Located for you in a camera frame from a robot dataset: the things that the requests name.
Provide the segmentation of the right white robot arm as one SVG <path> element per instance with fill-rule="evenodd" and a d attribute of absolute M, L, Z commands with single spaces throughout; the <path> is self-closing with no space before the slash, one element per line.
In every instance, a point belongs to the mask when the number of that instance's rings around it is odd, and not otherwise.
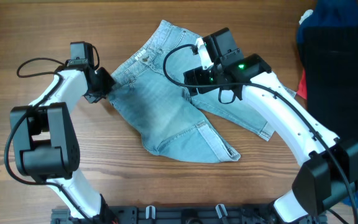
<path fill-rule="evenodd" d="M 316 217 L 358 190 L 358 143 L 342 140 L 312 117 L 257 54 L 245 57 L 229 29 L 197 38 L 201 66 L 184 73 L 195 94 L 218 89 L 260 113 L 293 153 L 300 170 L 291 190 L 273 203 L 276 221 Z"/>

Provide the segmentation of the light blue denim shorts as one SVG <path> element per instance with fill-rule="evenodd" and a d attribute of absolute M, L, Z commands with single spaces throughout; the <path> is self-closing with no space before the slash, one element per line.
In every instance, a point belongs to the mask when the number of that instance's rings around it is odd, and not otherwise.
<path fill-rule="evenodd" d="M 170 82 L 163 60 L 174 48 L 199 38 L 162 20 L 151 38 L 113 73 L 116 82 L 108 99 L 141 135 L 144 148 L 156 156 L 184 162 L 238 161 L 241 155 L 214 129 L 204 112 L 220 116 L 268 141 L 273 127 L 252 107 L 229 103 L 217 90 L 191 96 Z"/>

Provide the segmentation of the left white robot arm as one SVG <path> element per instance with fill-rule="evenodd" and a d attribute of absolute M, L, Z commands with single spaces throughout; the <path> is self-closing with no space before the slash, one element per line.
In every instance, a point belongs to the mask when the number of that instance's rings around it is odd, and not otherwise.
<path fill-rule="evenodd" d="M 36 100 L 10 112 L 6 170 L 22 184 L 51 188 L 68 206 L 72 223 L 118 223 L 79 168 L 80 146 L 70 118 L 80 98 L 97 103 L 114 80 L 100 67 L 96 47 L 87 42 L 72 42 L 70 58 L 51 74 L 53 82 Z"/>

